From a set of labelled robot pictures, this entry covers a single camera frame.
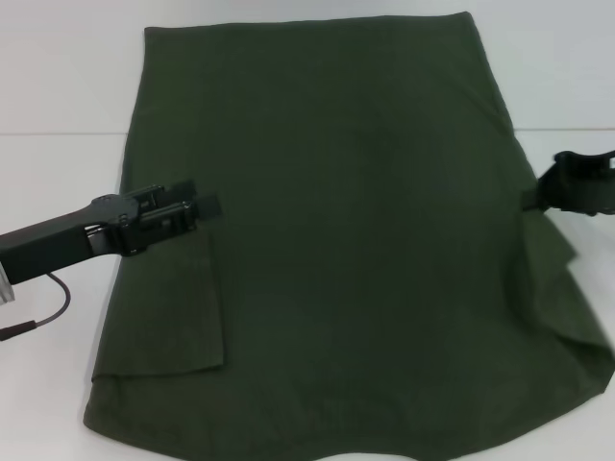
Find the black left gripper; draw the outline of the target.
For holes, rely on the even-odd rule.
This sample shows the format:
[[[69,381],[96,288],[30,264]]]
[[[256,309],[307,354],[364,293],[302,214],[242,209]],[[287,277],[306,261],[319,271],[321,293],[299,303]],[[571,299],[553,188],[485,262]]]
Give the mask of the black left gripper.
[[[222,215],[216,195],[197,195],[194,181],[150,185],[131,197],[110,194],[77,211],[1,236],[1,265],[17,285],[99,255],[134,255],[195,231]],[[122,231],[123,244],[119,237]]]

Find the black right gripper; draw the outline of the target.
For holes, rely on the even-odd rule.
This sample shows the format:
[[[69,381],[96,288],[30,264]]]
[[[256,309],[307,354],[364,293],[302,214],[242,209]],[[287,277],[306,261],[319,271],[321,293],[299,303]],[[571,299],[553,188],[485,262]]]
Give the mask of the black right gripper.
[[[545,189],[522,193],[523,211],[563,211],[595,216],[614,214],[614,152],[585,156],[564,151],[545,173]]]

